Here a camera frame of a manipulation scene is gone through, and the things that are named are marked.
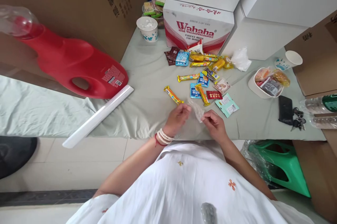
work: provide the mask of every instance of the mobile phone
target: mobile phone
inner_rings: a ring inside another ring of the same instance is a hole
[[[293,125],[292,100],[280,95],[278,97],[278,120],[287,125]]]

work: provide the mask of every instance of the hand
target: hand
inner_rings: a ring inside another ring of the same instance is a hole
[[[168,115],[166,124],[163,128],[164,133],[169,137],[174,137],[180,128],[185,124],[188,119],[192,108],[184,103],[179,104]]]
[[[219,144],[228,140],[224,120],[213,110],[209,110],[201,117],[201,121],[208,128],[211,137]]]

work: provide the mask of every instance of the white dress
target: white dress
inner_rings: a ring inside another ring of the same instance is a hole
[[[203,203],[215,208],[215,223],[313,224],[293,207],[269,200],[214,152],[194,143],[167,146],[120,198],[90,199],[67,224],[205,224]]]

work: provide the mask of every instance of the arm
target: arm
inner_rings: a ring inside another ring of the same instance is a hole
[[[174,137],[191,112],[191,107],[180,104],[173,109],[166,121],[163,131],[169,137]],[[156,144],[155,137],[150,138],[132,156],[123,161],[99,187],[94,198],[102,194],[115,194],[121,196],[138,179],[164,149],[164,146]]]
[[[201,119],[208,128],[212,138],[221,146],[226,162],[236,169],[249,183],[271,200],[277,200],[265,181],[240,153],[234,143],[228,138],[224,121],[217,113],[210,110]]]

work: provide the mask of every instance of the green bottle label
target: green bottle label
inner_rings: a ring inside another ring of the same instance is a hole
[[[322,102],[327,110],[337,112],[337,94],[323,96]]]

